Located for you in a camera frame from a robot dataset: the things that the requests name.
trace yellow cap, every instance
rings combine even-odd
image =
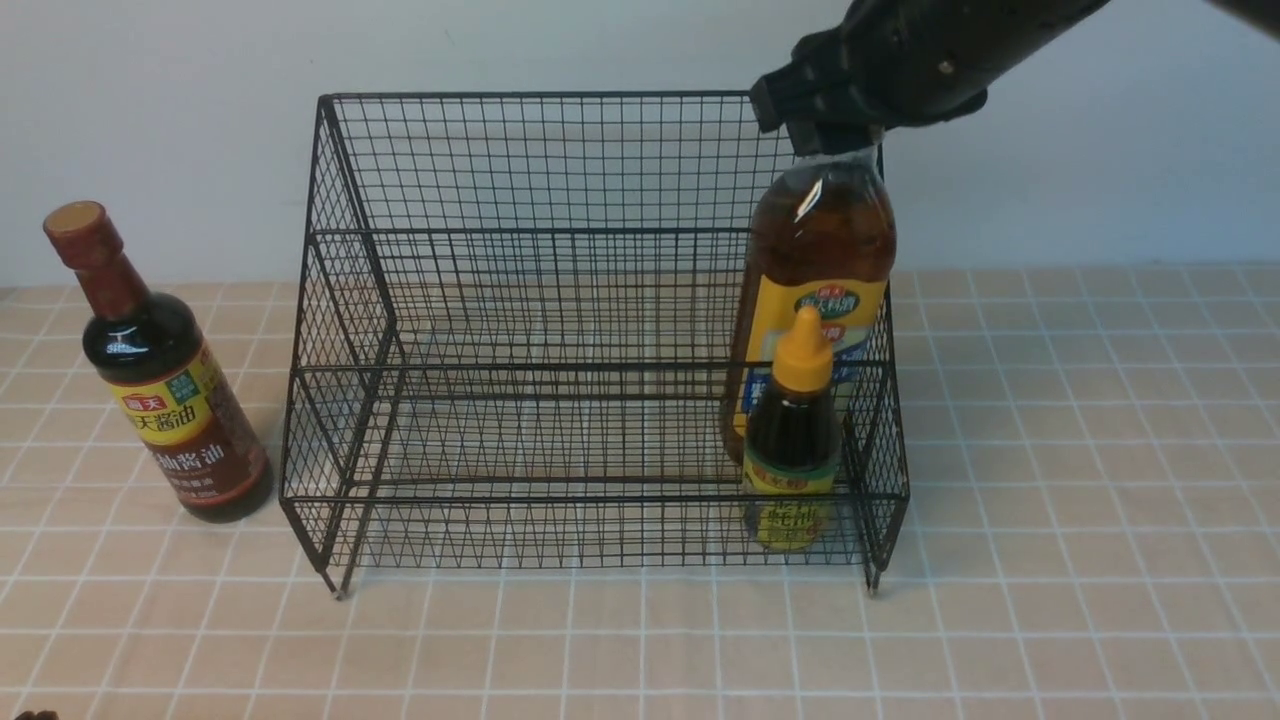
[[[814,392],[831,382],[831,341],[822,332],[822,315],[805,305],[773,351],[773,378],[791,392]]]

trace small sauce bottle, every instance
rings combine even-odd
[[[876,149],[805,158],[764,192],[739,296],[735,363],[768,363],[777,338],[803,305],[817,306],[841,366],[832,380],[851,386],[897,255],[897,227],[876,172]],[[728,372],[721,438],[742,461],[746,416],[768,384],[768,368]]]
[[[814,543],[829,501],[782,500],[831,492],[840,464],[840,424],[831,392],[833,354],[822,314],[805,305],[781,338],[759,401],[746,421],[744,489],[748,533],[767,550],[792,552]]]
[[[209,523],[239,520],[271,496],[266,450],[209,351],[191,307],[151,292],[97,202],[64,205],[45,234],[76,270],[93,318],[83,348],[178,502]]]

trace black wire basket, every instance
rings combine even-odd
[[[329,589],[781,562],[874,589],[909,498],[887,296],[817,543],[750,539],[721,445],[748,224],[792,160],[739,92],[321,97],[280,503]]]

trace bottle label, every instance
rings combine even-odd
[[[234,500],[253,487],[266,466],[266,451],[209,346],[168,377],[108,384],[187,505]]]
[[[744,489],[753,495],[813,495],[831,492],[836,465],[833,462],[817,470],[796,473],[769,465],[748,448],[742,473],[746,486]],[[829,501],[769,498],[749,500],[742,519],[748,532],[762,546],[787,552],[813,544],[829,515]]]
[[[751,314],[746,361],[772,361],[773,348],[778,338],[791,329],[796,310],[813,305],[822,314],[822,329],[836,355],[836,369],[832,372],[831,382],[852,380],[856,368],[841,364],[860,360],[867,354],[867,338],[884,299],[884,282],[868,283],[851,279],[783,286],[762,275]],[[768,368],[751,368],[744,373],[737,413],[733,415],[733,429],[739,436],[746,437],[746,416],[755,407],[768,382]]]

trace yellow label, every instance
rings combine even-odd
[[[827,525],[831,502],[813,500],[778,500],[777,496],[831,492],[836,479],[835,465],[795,473],[760,461],[750,448],[742,459],[746,492],[774,496],[748,501],[744,520],[755,541],[769,550],[795,551],[813,544]]]
[[[818,281],[799,286],[778,284],[760,277],[760,290],[755,297],[755,310],[751,314],[751,337],[746,343],[748,363],[769,363],[773,348],[795,322],[796,310],[813,305],[822,314],[822,329],[832,343],[836,355],[836,370],[832,383],[842,383],[854,378],[855,369],[842,368],[842,363],[859,360],[867,352],[867,338],[876,324],[881,301],[884,299],[883,282],[867,283],[851,279]],[[768,368],[753,368],[744,373],[742,387],[739,391],[737,413],[733,415],[733,429],[746,436],[746,416],[751,413],[764,386],[768,384]]]
[[[116,402],[148,445],[178,445],[195,438],[214,419],[209,393],[221,370],[207,347],[177,373],[154,383],[110,383]]]

